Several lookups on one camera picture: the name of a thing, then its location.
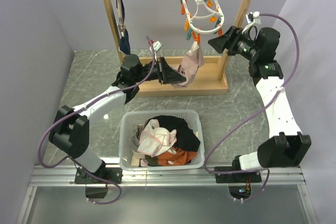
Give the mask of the pink beige underwear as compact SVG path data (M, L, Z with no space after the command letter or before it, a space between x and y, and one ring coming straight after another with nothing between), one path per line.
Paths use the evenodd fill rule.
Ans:
M197 74L200 67L204 65L204 56L200 45L194 41L190 50L183 56L182 62L178 67L172 67L179 74L184 76L186 80L172 84L175 88L184 88L189 86Z

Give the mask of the white clip hanger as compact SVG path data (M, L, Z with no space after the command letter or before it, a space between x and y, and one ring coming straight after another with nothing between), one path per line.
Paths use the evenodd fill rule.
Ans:
M181 14L185 16L186 40L201 43L202 35L223 34L225 15L218 0L180 0Z

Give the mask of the white underwear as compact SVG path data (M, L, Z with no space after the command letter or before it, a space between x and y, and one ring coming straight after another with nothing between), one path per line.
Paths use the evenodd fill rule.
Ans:
M141 132L138 152L155 157L170 150L176 142L176 130L160 127L158 120L149 120Z

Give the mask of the black underwear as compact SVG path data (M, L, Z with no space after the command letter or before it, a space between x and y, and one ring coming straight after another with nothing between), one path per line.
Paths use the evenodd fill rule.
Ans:
M174 147L188 152L198 151L200 141L184 119L170 115L159 115L152 119L158 120L159 126L167 129L169 132L176 130L176 142L173 145Z

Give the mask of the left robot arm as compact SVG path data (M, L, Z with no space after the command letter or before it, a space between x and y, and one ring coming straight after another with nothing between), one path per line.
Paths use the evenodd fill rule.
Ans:
M139 85L152 80L176 84L185 82L186 78L163 57L154 57L143 65L137 55L125 56L115 82L105 92L82 105L73 108L64 105L58 110L49 134L50 143L86 169L93 183L102 182L106 176L105 164L89 147L90 125L131 101L139 92Z

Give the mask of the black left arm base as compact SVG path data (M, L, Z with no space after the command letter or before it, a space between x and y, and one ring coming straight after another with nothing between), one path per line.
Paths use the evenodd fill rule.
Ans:
M85 185L85 196L88 201L98 205L107 205L121 197L121 168L103 166L93 174L80 167L77 167L76 170L74 184ZM118 190L115 199L109 202L98 202L97 200L104 199L107 196L110 186L114 186Z

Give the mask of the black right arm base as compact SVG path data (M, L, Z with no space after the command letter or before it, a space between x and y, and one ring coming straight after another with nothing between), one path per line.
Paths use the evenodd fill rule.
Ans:
M236 200L245 200L251 197L252 183L261 183L260 172L252 173L228 173L235 169L233 167L214 167L215 172L225 172L225 174L215 174L217 184L228 184L229 194Z

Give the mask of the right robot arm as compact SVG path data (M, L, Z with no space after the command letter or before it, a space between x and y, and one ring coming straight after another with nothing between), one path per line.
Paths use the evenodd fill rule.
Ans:
M243 182L250 170L299 166L311 146L311 137L302 133L289 105L280 64L275 60L280 32L264 27L252 39L243 29L232 26L208 44L217 53L227 50L249 61L249 74L265 106L269 139L257 151L235 158L232 178Z

